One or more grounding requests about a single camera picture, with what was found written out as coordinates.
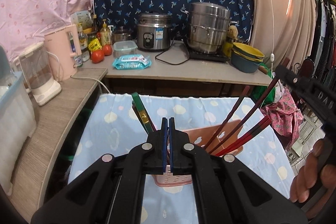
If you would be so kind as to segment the person's right hand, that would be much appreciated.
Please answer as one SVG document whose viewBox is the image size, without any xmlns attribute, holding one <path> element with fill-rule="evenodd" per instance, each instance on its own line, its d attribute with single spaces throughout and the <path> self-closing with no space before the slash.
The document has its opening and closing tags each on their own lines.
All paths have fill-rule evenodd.
<svg viewBox="0 0 336 224">
<path fill-rule="evenodd" d="M 305 202 L 309 197 L 309 190 L 315 185 L 318 177 L 318 157 L 323 150 L 323 140 L 319 139 L 315 142 L 311 153 L 308 155 L 305 165 L 301 167 L 299 173 L 292 181 L 290 187 L 291 202 Z M 333 193 L 333 188 L 327 192 L 312 206 L 307 212 L 308 219 L 314 218 L 324 207 Z"/>
</svg>

